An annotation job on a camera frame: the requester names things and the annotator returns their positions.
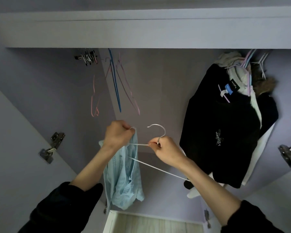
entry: forearm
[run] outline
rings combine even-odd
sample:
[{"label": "forearm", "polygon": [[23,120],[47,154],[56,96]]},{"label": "forearm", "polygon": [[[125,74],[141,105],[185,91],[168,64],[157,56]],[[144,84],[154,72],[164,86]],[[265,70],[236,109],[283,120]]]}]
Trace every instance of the forearm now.
[{"label": "forearm", "polygon": [[92,188],[98,183],[106,165],[114,154],[113,149],[102,147],[89,164],[70,182],[70,185],[77,186],[84,191]]},{"label": "forearm", "polygon": [[239,209],[241,201],[205,174],[189,158],[184,157],[178,169],[193,183],[219,222],[226,225],[228,219]]}]

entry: blue hanger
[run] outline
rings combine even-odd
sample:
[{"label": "blue hanger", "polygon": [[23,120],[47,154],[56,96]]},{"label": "blue hanger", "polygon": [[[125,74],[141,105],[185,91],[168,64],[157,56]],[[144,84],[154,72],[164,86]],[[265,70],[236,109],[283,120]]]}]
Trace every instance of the blue hanger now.
[{"label": "blue hanger", "polygon": [[120,113],[121,113],[122,109],[121,109],[121,102],[120,102],[118,85],[116,84],[115,67],[114,67],[113,57],[112,57],[110,48],[108,48],[108,50],[109,50],[109,54],[110,54],[111,73],[112,73],[112,78],[113,78],[113,84],[114,84],[116,99],[118,100],[118,105],[119,105],[119,109],[120,109]]}]

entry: right hand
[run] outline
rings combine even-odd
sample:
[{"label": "right hand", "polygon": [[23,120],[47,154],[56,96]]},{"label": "right hand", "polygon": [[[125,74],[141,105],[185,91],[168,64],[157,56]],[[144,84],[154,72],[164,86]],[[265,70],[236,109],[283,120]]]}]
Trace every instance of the right hand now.
[{"label": "right hand", "polygon": [[175,168],[179,168],[180,164],[186,159],[186,156],[181,152],[171,137],[161,137],[159,139],[160,147],[157,144],[158,139],[158,137],[155,137],[149,141],[149,147],[154,150],[161,161]]}]

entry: clothing tag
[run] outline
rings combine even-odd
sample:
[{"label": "clothing tag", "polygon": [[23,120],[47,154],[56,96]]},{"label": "clothing tag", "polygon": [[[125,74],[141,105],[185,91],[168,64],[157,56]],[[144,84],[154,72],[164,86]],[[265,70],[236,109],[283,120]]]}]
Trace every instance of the clothing tag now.
[{"label": "clothing tag", "polygon": [[230,88],[230,86],[228,84],[225,85],[225,89],[227,90],[227,92],[231,95],[233,93],[232,89]]},{"label": "clothing tag", "polygon": [[221,97],[223,97],[223,95],[224,95],[224,94],[226,94],[226,93],[228,93],[228,91],[227,91],[227,90],[223,90],[223,91],[221,91],[221,94],[220,94],[220,95],[221,95]]},{"label": "clothing tag", "polygon": [[240,89],[240,87],[237,85],[237,83],[232,79],[231,81],[228,82],[229,88],[233,91],[236,92]]}]

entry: left hand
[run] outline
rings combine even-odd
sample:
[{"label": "left hand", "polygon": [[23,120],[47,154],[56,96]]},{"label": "left hand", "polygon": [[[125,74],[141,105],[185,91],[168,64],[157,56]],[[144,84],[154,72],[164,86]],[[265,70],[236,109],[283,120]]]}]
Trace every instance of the left hand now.
[{"label": "left hand", "polygon": [[135,129],[131,129],[124,120],[112,121],[107,127],[102,147],[112,149],[116,153],[121,147],[127,145],[133,134],[135,134]]}]

